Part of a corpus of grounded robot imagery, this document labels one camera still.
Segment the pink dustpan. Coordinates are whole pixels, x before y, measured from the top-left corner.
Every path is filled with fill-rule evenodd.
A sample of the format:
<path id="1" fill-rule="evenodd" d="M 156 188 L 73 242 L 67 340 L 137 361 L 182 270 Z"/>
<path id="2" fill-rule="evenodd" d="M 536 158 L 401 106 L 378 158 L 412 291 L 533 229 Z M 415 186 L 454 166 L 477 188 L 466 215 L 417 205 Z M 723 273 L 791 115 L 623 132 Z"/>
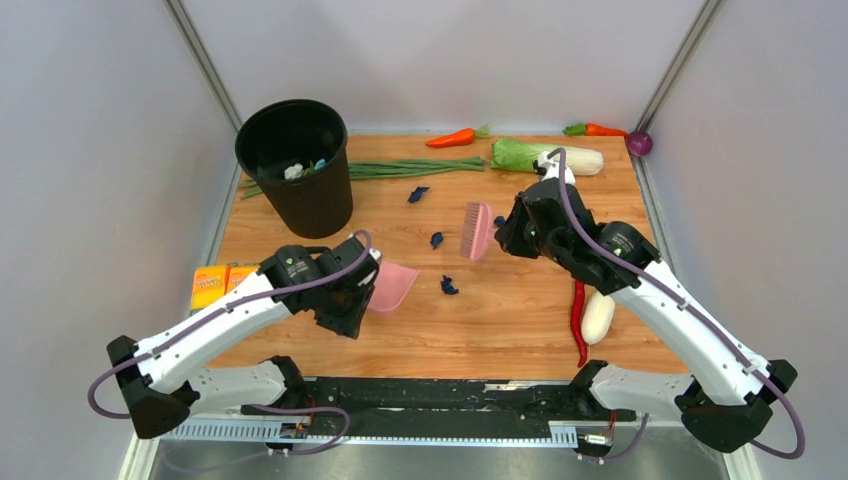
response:
<path id="1" fill-rule="evenodd" d="M 370 311 L 391 314 L 402 304 L 419 275 L 417 269 L 384 261 L 376 277 L 375 289 L 368 304 Z"/>

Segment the pink hand brush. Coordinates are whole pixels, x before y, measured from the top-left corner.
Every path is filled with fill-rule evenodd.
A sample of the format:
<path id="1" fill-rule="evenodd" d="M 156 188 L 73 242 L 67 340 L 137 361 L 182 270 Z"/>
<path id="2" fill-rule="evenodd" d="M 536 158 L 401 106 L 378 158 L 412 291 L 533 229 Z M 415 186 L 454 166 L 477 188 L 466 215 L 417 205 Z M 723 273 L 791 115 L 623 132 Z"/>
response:
<path id="1" fill-rule="evenodd" d="M 489 203 L 467 203 L 459 250 L 463 258 L 478 261 L 486 254 L 498 230 L 494 219 L 493 209 Z"/>

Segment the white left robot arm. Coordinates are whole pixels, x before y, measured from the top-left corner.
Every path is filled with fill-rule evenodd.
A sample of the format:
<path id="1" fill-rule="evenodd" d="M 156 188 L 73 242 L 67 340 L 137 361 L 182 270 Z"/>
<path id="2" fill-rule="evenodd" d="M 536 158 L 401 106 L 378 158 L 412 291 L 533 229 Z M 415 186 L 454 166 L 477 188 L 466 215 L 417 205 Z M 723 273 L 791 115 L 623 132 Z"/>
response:
<path id="1" fill-rule="evenodd" d="M 118 384 L 136 435 L 156 438 L 193 415 L 229 408 L 299 411 L 305 380 L 290 357 L 223 369 L 210 369 L 208 362 L 302 312 L 312 313 L 321 328 L 357 338 L 382 260 L 363 230 L 334 248 L 283 246 L 230 293 L 170 329 L 142 340 L 112 340 L 108 374 Z"/>

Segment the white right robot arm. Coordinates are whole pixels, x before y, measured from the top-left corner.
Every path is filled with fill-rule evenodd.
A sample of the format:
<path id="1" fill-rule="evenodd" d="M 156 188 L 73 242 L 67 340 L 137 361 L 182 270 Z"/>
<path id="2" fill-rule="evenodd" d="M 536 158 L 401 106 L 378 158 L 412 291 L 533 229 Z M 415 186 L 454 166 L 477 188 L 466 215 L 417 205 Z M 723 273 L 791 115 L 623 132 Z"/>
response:
<path id="1" fill-rule="evenodd" d="M 540 154 L 538 181 L 521 191 L 495 233 L 513 256 L 544 257 L 638 316 L 684 362 L 681 375 L 627 370 L 602 360 L 574 377 L 573 410 L 592 419 L 606 409 L 677 420 L 702 444 L 723 453 L 759 445 L 774 403 L 796 435 L 789 457 L 805 450 L 800 418 L 787 399 L 797 378 L 785 360 L 768 360 L 736 339 L 676 278 L 637 229 L 598 223 L 584 206 L 564 148 Z"/>

